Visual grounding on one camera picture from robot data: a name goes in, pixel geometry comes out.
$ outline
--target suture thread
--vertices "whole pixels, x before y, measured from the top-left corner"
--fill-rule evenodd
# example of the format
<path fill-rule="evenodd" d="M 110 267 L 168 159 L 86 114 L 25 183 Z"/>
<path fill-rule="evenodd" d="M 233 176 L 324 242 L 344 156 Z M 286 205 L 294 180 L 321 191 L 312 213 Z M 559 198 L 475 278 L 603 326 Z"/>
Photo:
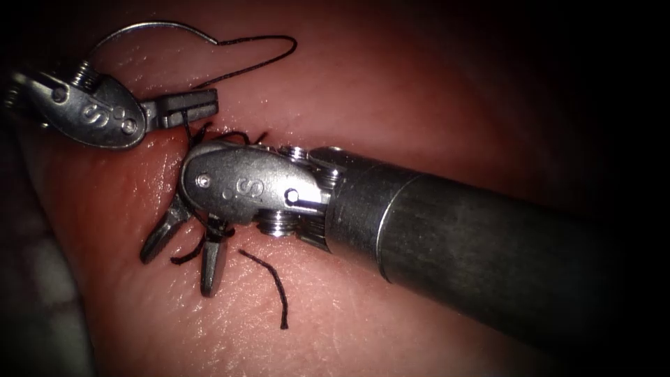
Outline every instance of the suture thread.
<path fill-rule="evenodd" d="M 267 270 L 270 271 L 270 274 L 272 274 L 272 277 L 274 278 L 274 283 L 277 286 L 277 290 L 279 291 L 279 299 L 281 300 L 281 325 L 279 326 L 279 328 L 281 330 L 288 329 L 288 319 L 287 319 L 288 300 L 286 300 L 286 292 L 284 291 L 284 285 L 281 283 L 281 279 L 279 279 L 279 274 L 277 274 L 277 270 L 274 269 L 274 267 L 272 267 L 268 262 L 265 262 L 256 256 L 252 256 L 251 254 L 247 253 L 242 249 L 239 250 L 239 253 L 253 260 L 259 265 L 262 265 L 263 267 L 267 268 Z"/>

